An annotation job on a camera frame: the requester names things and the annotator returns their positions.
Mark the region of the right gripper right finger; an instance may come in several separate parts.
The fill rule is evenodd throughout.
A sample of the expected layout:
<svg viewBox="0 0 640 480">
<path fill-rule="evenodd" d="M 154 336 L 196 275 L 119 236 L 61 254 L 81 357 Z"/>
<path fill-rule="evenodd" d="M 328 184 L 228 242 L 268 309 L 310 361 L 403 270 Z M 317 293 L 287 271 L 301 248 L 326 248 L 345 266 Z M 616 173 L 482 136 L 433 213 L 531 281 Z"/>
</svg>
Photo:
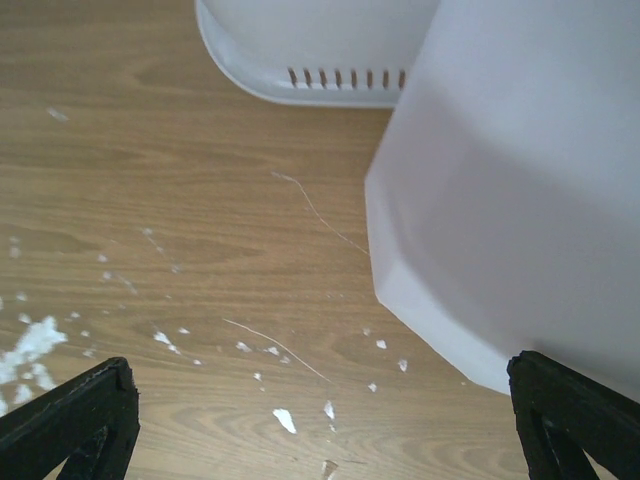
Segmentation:
<svg viewBox="0 0 640 480">
<path fill-rule="evenodd" d="M 536 351 L 507 365 L 516 430 L 531 479 L 639 477 L 639 404 Z"/>
</svg>

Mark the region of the white plastic shard pile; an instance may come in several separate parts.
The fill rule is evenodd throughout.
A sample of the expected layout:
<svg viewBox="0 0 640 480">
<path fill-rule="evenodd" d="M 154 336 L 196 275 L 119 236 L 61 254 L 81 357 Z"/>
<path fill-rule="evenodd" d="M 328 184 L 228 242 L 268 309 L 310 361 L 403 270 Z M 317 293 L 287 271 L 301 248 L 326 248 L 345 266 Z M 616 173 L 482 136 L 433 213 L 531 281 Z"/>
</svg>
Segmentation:
<svg viewBox="0 0 640 480">
<path fill-rule="evenodd" d="M 67 334 L 58 330 L 57 320 L 51 315 L 29 324 L 14 349 L 1 354 L 1 384 L 17 381 L 19 369 L 29 366 L 29 374 L 41 390 L 55 389 L 56 382 L 40 360 L 67 341 Z"/>
</svg>

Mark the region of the white plastic basin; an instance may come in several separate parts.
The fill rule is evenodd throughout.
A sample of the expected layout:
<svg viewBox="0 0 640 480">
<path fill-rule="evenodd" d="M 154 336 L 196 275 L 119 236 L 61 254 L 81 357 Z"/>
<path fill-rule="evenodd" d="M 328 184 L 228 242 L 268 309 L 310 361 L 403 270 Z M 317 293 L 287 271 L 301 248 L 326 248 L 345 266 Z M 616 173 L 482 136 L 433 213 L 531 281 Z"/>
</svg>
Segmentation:
<svg viewBox="0 0 640 480">
<path fill-rule="evenodd" d="M 285 105 L 392 108 L 439 4 L 213 0 L 194 6 L 209 55 L 242 90 Z"/>
</svg>

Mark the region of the white octagonal bin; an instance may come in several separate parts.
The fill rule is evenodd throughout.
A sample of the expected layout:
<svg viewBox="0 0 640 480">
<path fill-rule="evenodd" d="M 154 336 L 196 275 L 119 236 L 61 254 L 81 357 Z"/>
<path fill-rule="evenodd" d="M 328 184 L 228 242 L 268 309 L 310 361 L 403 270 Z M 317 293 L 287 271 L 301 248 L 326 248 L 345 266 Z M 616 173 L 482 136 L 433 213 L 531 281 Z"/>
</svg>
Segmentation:
<svg viewBox="0 0 640 480">
<path fill-rule="evenodd" d="M 378 300 L 470 381 L 638 397 L 637 2 L 441 2 L 365 199 Z"/>
</svg>

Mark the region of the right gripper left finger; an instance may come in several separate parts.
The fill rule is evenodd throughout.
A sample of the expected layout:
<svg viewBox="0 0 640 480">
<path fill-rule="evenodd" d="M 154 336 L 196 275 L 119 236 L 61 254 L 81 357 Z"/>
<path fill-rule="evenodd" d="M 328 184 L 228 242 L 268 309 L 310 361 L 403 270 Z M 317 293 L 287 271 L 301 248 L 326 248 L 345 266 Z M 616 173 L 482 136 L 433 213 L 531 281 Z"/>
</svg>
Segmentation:
<svg viewBox="0 0 640 480">
<path fill-rule="evenodd" d="M 1 477 L 123 479 L 139 431 L 133 371 L 112 357 L 1 418 Z"/>
</svg>

